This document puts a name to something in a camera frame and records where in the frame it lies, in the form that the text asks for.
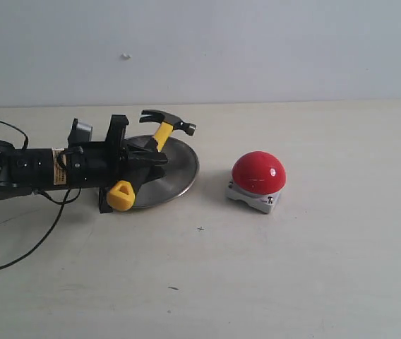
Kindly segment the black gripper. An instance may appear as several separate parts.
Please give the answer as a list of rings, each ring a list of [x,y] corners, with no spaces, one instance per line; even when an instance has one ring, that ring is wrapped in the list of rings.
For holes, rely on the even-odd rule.
[[[168,163],[156,148],[124,146],[128,125],[126,115],[113,114],[105,141],[70,143],[64,152],[66,186],[99,188],[101,213],[130,210],[142,185],[162,178]]]

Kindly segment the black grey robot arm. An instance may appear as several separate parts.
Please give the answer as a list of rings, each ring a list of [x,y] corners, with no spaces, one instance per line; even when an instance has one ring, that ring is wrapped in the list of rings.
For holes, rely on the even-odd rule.
[[[140,186],[164,176],[168,159],[150,138],[144,146],[125,139],[128,119],[112,115],[104,141],[92,140],[92,127],[73,120],[66,148],[15,148],[0,140],[0,200],[47,194],[64,189],[98,189],[99,211],[111,206],[107,193],[126,181],[138,193]]]

